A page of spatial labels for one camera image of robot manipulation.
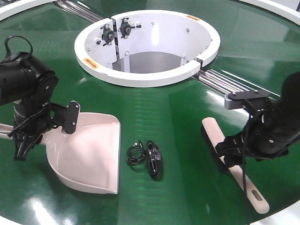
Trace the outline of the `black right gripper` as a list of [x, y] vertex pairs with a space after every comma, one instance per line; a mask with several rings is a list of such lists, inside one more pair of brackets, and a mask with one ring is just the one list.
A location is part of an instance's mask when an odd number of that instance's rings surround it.
[[273, 160], [289, 154], [298, 140], [298, 115], [281, 110], [265, 110], [252, 117], [239, 133], [228, 136], [216, 146], [227, 168], [245, 165], [246, 157], [257, 161]]

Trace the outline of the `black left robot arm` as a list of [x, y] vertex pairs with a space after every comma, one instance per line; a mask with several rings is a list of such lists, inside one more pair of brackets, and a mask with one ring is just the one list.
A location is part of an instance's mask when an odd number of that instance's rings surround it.
[[8, 136], [15, 141], [14, 160], [24, 161], [45, 131], [64, 126], [67, 108], [50, 101], [59, 81], [55, 72], [33, 51], [12, 54], [11, 39], [5, 39], [6, 56], [0, 62], [0, 104], [14, 104], [13, 130]]

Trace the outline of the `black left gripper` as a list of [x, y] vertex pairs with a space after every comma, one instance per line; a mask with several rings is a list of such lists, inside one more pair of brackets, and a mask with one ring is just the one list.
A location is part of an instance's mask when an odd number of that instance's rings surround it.
[[14, 160], [25, 161], [29, 151], [38, 143], [42, 134], [61, 126], [68, 133], [68, 107], [33, 96], [14, 95], [14, 126], [8, 137], [15, 140]]

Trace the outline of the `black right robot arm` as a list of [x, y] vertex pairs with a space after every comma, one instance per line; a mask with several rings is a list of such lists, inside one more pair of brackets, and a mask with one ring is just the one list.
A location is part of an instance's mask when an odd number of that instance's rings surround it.
[[227, 109], [242, 108], [249, 113], [244, 128], [215, 146], [225, 165], [241, 165], [243, 157], [256, 161], [286, 156], [288, 148], [300, 139], [300, 74], [289, 75], [281, 96], [273, 101], [265, 90], [231, 92]]

